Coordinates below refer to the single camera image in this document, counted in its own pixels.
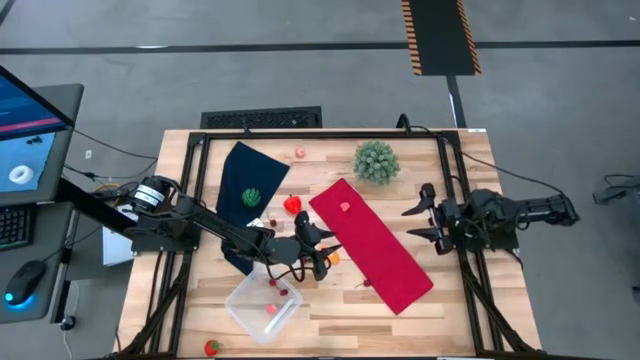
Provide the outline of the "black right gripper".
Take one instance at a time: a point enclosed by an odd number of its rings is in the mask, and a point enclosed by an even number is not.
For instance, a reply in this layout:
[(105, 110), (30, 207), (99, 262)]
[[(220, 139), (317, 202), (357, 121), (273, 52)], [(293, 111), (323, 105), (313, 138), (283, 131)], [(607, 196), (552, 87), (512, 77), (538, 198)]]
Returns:
[[(432, 183), (424, 183), (419, 191), (419, 202), (413, 208), (402, 213), (411, 216), (431, 211), (435, 208), (435, 189)], [(445, 255), (461, 245), (459, 221), (462, 219), (460, 207), (454, 199), (443, 200), (434, 210), (435, 227), (408, 230), (407, 233), (419, 236), (435, 243), (438, 255)]]

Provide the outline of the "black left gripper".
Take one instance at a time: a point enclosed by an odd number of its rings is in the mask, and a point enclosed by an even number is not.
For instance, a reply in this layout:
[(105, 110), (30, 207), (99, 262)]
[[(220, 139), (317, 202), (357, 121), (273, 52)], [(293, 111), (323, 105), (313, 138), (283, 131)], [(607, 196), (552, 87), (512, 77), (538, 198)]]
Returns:
[(296, 235), (269, 237), (264, 241), (263, 263), (266, 265), (293, 265), (301, 257), (311, 254), (314, 279), (321, 281), (327, 276), (328, 270), (332, 266), (330, 256), (341, 249), (342, 245), (324, 248), (311, 245), (310, 243), (320, 243), (323, 239), (334, 237), (335, 233), (318, 228), (310, 221), (306, 211), (300, 211), (296, 215), (294, 224)]

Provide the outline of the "clear plastic tupperware container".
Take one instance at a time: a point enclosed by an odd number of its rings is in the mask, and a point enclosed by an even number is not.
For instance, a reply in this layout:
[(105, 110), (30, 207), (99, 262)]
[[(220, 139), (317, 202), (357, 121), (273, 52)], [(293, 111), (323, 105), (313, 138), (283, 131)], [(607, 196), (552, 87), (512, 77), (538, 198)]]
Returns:
[[(277, 286), (271, 287), (271, 279), (266, 272), (254, 269), (225, 301), (232, 318), (260, 344), (273, 341), (303, 303), (300, 292), (287, 280), (276, 280)], [(288, 295), (281, 296), (281, 289), (287, 289)], [(266, 311), (270, 304), (278, 308), (274, 315)]]

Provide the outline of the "red cloth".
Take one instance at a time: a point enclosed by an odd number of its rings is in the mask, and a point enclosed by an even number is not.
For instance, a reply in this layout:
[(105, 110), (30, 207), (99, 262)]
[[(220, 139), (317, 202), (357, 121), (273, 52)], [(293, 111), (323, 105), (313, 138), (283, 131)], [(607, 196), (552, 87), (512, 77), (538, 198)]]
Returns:
[[(347, 212), (341, 210), (342, 202), (350, 203)], [(338, 180), (309, 204), (394, 314), (433, 288), (416, 260), (346, 180)]]

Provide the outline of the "green potted plant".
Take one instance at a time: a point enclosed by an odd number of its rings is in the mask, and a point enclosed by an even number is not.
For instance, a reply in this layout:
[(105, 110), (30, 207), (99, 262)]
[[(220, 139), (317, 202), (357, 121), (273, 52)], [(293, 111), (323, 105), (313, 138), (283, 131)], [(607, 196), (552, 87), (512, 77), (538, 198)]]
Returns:
[(388, 185), (400, 171), (397, 155), (391, 146), (379, 140), (367, 141), (355, 151), (353, 171), (356, 177), (371, 185)]

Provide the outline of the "navy blue cloth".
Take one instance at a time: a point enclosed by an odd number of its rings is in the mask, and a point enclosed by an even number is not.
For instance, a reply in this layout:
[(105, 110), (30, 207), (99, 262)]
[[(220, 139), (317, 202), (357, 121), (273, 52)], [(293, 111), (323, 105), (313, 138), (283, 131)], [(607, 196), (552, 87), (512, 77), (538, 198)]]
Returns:
[[(288, 171), (288, 165), (237, 142), (224, 162), (217, 215), (244, 228), (262, 216)], [(242, 200), (247, 189), (256, 189), (260, 194), (260, 200), (253, 207), (246, 206)]]

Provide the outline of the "black mat with orange stripes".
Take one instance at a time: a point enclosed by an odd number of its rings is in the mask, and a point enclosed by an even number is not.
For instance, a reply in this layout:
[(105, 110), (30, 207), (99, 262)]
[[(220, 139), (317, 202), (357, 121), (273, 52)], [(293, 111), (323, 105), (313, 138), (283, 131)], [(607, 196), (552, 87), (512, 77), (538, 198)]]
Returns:
[(401, 4), (415, 75), (481, 74), (463, 0), (401, 0)]

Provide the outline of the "black computer mouse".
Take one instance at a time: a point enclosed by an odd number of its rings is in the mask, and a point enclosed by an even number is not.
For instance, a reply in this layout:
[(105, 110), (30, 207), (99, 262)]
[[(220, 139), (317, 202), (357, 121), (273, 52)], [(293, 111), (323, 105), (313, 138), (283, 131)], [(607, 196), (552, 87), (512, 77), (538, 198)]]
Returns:
[(46, 273), (43, 261), (32, 260), (23, 264), (9, 280), (4, 301), (7, 305), (16, 307), (27, 303)]

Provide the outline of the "black keyboard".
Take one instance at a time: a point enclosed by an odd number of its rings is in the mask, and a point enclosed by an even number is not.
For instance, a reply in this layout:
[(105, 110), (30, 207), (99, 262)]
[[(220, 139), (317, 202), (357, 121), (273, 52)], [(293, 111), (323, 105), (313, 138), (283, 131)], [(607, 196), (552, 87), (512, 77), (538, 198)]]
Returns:
[(0, 208), (0, 252), (33, 242), (35, 212), (33, 204)]

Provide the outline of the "computer monitor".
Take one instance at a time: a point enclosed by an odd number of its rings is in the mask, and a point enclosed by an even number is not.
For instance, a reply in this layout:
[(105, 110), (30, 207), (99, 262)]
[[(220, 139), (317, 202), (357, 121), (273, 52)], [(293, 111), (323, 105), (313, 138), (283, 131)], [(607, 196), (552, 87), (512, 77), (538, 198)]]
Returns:
[(0, 193), (35, 190), (71, 118), (0, 66)]

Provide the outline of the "black aluminium table frame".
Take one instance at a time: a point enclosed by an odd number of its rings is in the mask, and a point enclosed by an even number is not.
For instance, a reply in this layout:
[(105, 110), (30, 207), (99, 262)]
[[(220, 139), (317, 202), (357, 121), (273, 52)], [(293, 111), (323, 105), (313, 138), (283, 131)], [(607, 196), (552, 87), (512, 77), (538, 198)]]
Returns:
[[(356, 181), (353, 158), (363, 142), (378, 138), (397, 154), (400, 173), (383, 187)], [(426, 215), (402, 216), (418, 200), (424, 183), (432, 183), (438, 197), (458, 192), (460, 181), (474, 189), (500, 189), (499, 175), (487, 134), (482, 130), (458, 132), (458, 148), (439, 147), (432, 135), (416, 129), (308, 129), (262, 130), (248, 145), (286, 163), (289, 172), (269, 203), (266, 213), (278, 223), (277, 231), (292, 231), (283, 201), (298, 195), (304, 201), (344, 179), (393, 232), (399, 242), (433, 281), (433, 288), (401, 314), (394, 314), (364, 281), (348, 255), (331, 268), (322, 281), (307, 278), (298, 284), (303, 303), (277, 337), (257, 343), (226, 310), (226, 298), (242, 281), (241, 273), (223, 257), (218, 238), (204, 235), (195, 252), (185, 308), (181, 319), (168, 315), (160, 330), (159, 347), (167, 350), (177, 334), (179, 357), (200, 357), (208, 340), (220, 343), (222, 357), (387, 357), (471, 356), (475, 343), (486, 349), (505, 348), (486, 311), (469, 312), (458, 257), (438, 255), (427, 240), (407, 231), (425, 227)], [(305, 150), (297, 158), (295, 150)]]

